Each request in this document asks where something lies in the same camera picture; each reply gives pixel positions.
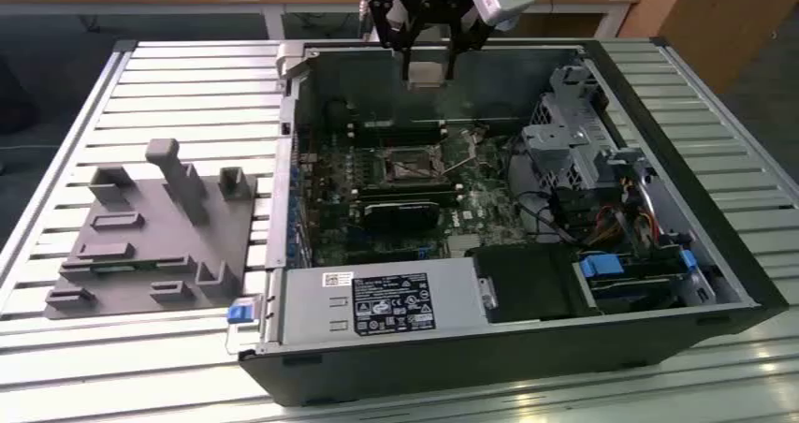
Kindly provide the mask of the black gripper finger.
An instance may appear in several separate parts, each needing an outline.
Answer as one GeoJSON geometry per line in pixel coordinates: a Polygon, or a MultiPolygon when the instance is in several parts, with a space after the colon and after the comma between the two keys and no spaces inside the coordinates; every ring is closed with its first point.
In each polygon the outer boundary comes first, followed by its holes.
{"type": "Polygon", "coordinates": [[[442,22],[450,28],[450,42],[447,44],[447,65],[445,78],[455,77],[458,56],[469,51],[478,51],[491,35],[495,27],[487,24],[478,13],[457,15],[449,13],[442,22]]]}
{"type": "Polygon", "coordinates": [[[401,0],[369,0],[369,9],[381,45],[401,56],[401,78],[409,80],[414,33],[407,26],[407,10],[401,0]]]}

